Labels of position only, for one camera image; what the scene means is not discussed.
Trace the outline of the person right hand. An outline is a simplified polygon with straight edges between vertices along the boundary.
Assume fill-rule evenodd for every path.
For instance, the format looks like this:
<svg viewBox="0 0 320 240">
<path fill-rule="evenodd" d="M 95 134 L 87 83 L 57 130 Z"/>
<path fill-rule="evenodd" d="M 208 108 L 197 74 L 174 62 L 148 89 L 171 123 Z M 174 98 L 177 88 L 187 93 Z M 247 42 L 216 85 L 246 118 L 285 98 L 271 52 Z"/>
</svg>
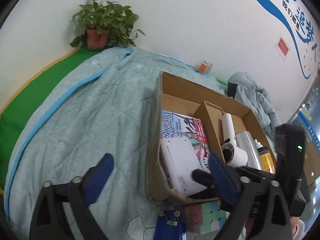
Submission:
<svg viewBox="0 0 320 240">
<path fill-rule="evenodd" d="M 302 240 L 306 236 L 305 224 L 299 217 L 290 217 L 292 239 Z"/>
</svg>

